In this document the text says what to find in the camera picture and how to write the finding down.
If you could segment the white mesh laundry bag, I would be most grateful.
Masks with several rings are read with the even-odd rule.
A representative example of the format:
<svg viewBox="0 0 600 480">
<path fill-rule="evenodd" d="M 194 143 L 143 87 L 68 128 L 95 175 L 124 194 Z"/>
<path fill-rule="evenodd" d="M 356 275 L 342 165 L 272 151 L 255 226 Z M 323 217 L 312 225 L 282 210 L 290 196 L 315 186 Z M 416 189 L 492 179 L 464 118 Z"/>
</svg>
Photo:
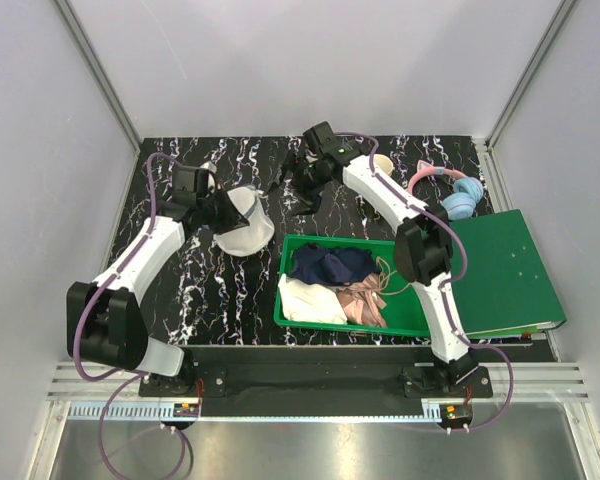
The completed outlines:
<svg viewBox="0 0 600 480">
<path fill-rule="evenodd" d="M 235 257 L 246 257 L 261 251 L 269 244 L 275 232 L 273 222 L 262 204 L 263 193 L 253 185 L 246 185 L 230 190 L 228 196 L 248 225 L 215 235 L 216 245 L 226 254 Z"/>
</svg>

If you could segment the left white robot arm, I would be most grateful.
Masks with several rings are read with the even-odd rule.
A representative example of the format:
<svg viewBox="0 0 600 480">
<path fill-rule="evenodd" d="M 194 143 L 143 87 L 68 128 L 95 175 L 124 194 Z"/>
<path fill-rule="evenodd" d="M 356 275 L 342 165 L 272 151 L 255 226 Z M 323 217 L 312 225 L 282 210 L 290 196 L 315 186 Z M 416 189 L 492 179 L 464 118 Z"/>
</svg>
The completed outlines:
<svg viewBox="0 0 600 480">
<path fill-rule="evenodd" d="M 150 336 L 142 300 L 162 267 L 199 229 L 228 233 L 248 224 L 214 166 L 176 166 L 170 193 L 164 200 L 150 199 L 150 216 L 123 254 L 93 281 L 76 282 L 67 293 L 67 351 L 79 375 L 98 381 L 83 367 L 90 361 L 110 373 L 161 375 L 170 393 L 188 394 L 196 372 L 184 364 L 182 348 Z"/>
</svg>

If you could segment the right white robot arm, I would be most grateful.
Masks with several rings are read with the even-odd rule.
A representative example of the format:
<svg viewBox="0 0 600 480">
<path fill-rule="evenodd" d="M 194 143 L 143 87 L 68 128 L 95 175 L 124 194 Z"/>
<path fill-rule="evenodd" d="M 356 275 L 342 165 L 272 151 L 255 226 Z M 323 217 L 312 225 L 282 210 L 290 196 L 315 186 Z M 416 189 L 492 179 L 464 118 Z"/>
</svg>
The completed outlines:
<svg viewBox="0 0 600 480">
<path fill-rule="evenodd" d="M 471 356 L 453 296 L 451 260 L 464 246 L 446 211 L 430 207 L 401 187 L 376 163 L 378 141 L 363 134 L 335 132 L 323 121 L 303 133 L 299 146 L 279 161 L 271 189 L 288 182 L 300 201 L 295 212 L 318 211 L 324 187 L 338 181 L 369 203 L 395 234 L 394 265 L 415 289 L 423 309 L 434 356 L 437 390 L 456 396 L 478 368 Z"/>
</svg>

